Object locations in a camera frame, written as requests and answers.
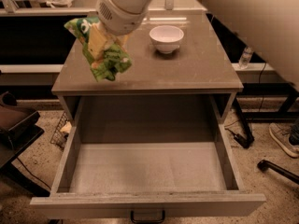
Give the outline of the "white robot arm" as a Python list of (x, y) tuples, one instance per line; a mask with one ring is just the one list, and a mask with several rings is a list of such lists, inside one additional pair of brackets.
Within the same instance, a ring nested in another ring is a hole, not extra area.
[[(141, 24), (151, 1), (97, 0), (95, 9), (112, 34), (126, 35)], [(196, 1), (299, 90), (299, 0)]]

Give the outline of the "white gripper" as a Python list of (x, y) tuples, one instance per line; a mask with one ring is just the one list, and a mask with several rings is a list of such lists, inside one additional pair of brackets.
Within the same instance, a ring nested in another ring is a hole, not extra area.
[[(119, 35), (119, 43), (124, 46), (132, 31), (137, 29), (144, 20), (147, 11), (133, 14), (117, 7), (112, 0), (98, 0), (96, 11), (99, 20), (113, 35)], [(113, 44), (113, 38), (103, 29), (93, 24), (90, 29), (88, 51), (95, 60), (103, 58), (104, 51)]]

